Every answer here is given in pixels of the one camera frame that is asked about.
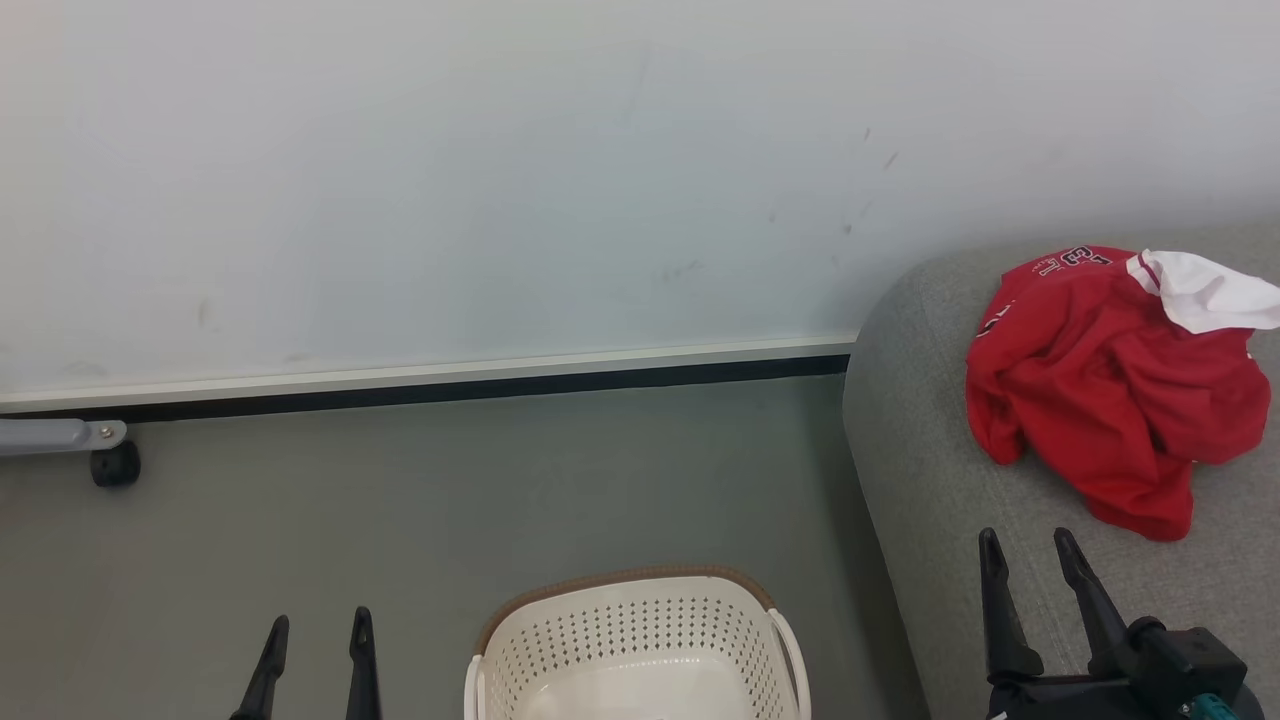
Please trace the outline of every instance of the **couch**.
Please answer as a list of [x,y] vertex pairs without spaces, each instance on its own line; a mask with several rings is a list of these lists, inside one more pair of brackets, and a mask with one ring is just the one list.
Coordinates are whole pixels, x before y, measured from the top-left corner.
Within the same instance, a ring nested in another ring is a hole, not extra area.
[[[961,252],[911,269],[879,301],[850,357],[845,427],[929,711],[986,716],[977,538],[988,525],[1046,673],[1084,671],[1088,643],[1053,550],[1061,525],[1125,621],[1208,628],[1249,665],[1247,684],[1280,717],[1280,398],[1258,448],[1194,469],[1192,530],[1174,543],[1098,521],[1034,454],[998,466],[969,432],[965,354],[1001,273],[1073,245],[1196,252],[1280,284],[1280,222],[1271,222]],[[1280,378],[1280,331],[1260,331],[1251,352]]]

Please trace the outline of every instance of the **white cloth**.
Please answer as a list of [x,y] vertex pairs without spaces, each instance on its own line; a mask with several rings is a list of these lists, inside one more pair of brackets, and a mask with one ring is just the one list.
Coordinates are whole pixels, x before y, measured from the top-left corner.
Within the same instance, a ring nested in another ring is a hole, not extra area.
[[1201,334],[1222,328],[1280,328],[1280,287],[1190,252],[1143,250],[1125,263],[1165,315]]

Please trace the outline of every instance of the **laundry basket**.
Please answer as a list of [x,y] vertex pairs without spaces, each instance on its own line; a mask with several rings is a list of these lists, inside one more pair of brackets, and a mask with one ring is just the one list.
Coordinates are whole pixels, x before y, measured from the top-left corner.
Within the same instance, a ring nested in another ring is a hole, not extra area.
[[809,720],[791,626],[717,566],[628,570],[508,602],[467,667],[465,720]]

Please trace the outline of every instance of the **black baseboard strip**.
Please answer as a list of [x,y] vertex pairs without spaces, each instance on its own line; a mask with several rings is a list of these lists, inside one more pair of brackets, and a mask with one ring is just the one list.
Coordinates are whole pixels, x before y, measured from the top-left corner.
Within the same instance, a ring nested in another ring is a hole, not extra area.
[[618,389],[630,387],[668,387],[737,380],[763,380],[799,375],[835,375],[844,373],[846,365],[849,365],[847,355],[823,355],[819,357],[788,357],[782,360],[751,360],[746,363],[721,363],[712,365],[682,365],[677,368],[646,368],[643,370],[614,370],[607,373],[582,373],[576,375],[475,380],[374,389],[339,389],[333,392],[233,397],[227,400],[193,400],[189,402],[163,402],[155,405],[86,407],[83,410],[24,413],[5,416],[15,419],[81,418],[83,420],[164,423],[172,420],[197,420],[204,418],[236,418],[243,415],[271,415],[276,413],[307,413],[312,410],[338,410],[344,407],[449,402],[456,400],[517,397],[524,395],[556,395],[562,392],[586,392],[594,389]]

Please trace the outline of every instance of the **baseboard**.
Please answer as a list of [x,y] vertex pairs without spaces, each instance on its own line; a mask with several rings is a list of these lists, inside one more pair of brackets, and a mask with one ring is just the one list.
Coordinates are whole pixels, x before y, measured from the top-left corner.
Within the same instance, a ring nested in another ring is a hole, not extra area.
[[856,336],[0,395],[5,416],[142,423],[844,370]]

